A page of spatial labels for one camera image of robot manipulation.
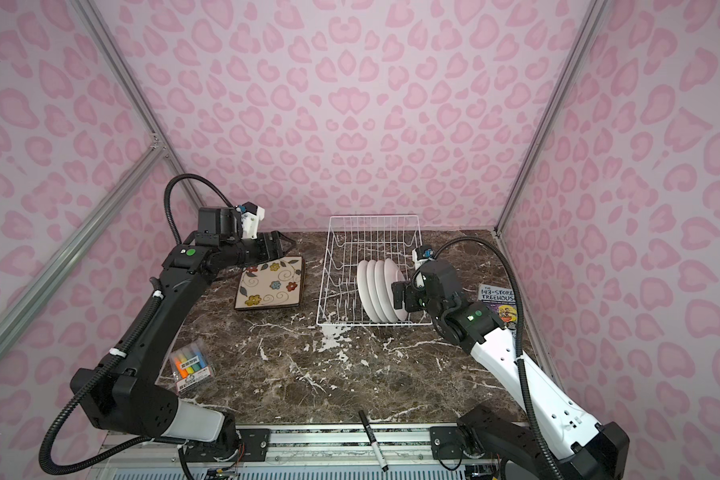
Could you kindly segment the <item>black marker pen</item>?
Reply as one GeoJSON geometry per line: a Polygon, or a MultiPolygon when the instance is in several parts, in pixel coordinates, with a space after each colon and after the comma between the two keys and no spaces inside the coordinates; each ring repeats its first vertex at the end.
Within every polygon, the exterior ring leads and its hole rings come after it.
{"type": "Polygon", "coordinates": [[[381,470],[383,472],[388,472],[389,471],[389,463],[386,460],[386,458],[381,450],[380,444],[379,444],[377,437],[375,435],[375,432],[371,426],[371,422],[369,420],[367,413],[364,410],[359,410],[358,415],[359,415],[361,424],[364,428],[364,431],[368,437],[368,441],[371,446],[371,449],[374,453],[374,456],[375,456],[381,470]]]}

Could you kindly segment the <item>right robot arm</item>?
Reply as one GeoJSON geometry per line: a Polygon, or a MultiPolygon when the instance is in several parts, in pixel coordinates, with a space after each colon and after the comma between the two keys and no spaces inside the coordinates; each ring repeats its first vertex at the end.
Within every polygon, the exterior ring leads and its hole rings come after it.
{"type": "Polygon", "coordinates": [[[488,370],[523,408],[528,424],[505,421],[486,407],[459,420],[470,443],[499,455],[512,479],[621,479],[630,439],[615,422],[603,423],[572,400],[526,353],[519,328],[466,295],[445,260],[421,265],[408,281],[387,281],[396,310],[423,311],[440,335],[488,370]]]}

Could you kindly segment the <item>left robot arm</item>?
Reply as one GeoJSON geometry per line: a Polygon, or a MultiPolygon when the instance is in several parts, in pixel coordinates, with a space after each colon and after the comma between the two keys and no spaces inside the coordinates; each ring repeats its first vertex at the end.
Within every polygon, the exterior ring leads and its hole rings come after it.
{"type": "Polygon", "coordinates": [[[79,369],[70,382],[94,427],[237,448],[233,415],[193,406],[156,381],[187,315],[221,271],[283,257],[281,234],[258,230],[264,217],[264,208],[251,202],[200,210],[197,229],[167,255],[152,296],[124,336],[97,367],[79,369]]]}

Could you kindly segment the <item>white round plate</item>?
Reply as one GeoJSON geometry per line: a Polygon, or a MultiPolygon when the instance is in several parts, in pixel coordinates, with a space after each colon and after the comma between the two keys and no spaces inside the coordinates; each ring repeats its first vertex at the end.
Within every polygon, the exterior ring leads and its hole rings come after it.
{"type": "Polygon", "coordinates": [[[357,265],[357,287],[360,295],[363,310],[368,315],[369,319],[377,323],[379,321],[377,312],[374,308],[370,297],[370,290],[367,280],[367,267],[368,261],[361,260],[357,265]]]}
{"type": "Polygon", "coordinates": [[[385,312],[381,306],[380,298],[378,296],[377,288],[376,288],[376,281],[375,281],[375,267],[376,267],[376,260],[370,260],[368,262],[368,265],[366,267],[366,281],[368,285],[368,292],[370,295],[370,301],[371,305],[373,306],[375,310],[375,322],[377,323],[385,323],[387,321],[387,318],[385,316],[385,312]]]}
{"type": "Polygon", "coordinates": [[[382,312],[386,318],[386,321],[389,323],[397,322],[398,317],[395,313],[395,310],[393,308],[392,302],[389,297],[388,292],[388,284],[386,281],[385,276],[385,261],[384,260],[378,260],[375,265],[375,283],[376,283],[376,292],[377,296],[379,298],[379,304],[381,306],[382,312]]]}
{"type": "Polygon", "coordinates": [[[385,259],[384,261],[389,297],[398,317],[397,322],[404,322],[408,319],[408,312],[405,307],[406,284],[404,276],[395,261],[392,259],[385,259]]]}

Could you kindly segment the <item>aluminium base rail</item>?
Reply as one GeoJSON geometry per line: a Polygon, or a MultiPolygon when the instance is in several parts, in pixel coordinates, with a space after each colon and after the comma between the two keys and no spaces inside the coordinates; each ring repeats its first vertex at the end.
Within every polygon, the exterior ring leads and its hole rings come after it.
{"type": "Polygon", "coordinates": [[[95,466],[93,479],[498,479],[527,473],[455,423],[372,425],[383,472],[361,424],[244,425],[242,457],[144,443],[95,466]]]}

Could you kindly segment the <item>The 143-Storey Treehouse book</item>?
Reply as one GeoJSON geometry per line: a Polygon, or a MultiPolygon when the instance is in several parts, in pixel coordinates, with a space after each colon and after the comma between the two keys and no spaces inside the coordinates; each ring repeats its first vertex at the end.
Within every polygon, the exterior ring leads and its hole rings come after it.
{"type": "Polygon", "coordinates": [[[513,289],[480,284],[478,298],[497,313],[507,328],[516,329],[518,306],[513,289]]]}

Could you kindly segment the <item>box of coloured markers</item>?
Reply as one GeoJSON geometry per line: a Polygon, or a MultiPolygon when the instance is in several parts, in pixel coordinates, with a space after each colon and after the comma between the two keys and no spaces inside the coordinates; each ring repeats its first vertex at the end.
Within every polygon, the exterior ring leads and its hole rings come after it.
{"type": "Polygon", "coordinates": [[[174,349],[167,360],[172,370],[174,388],[179,396],[215,378],[215,370],[202,339],[174,349]]]}

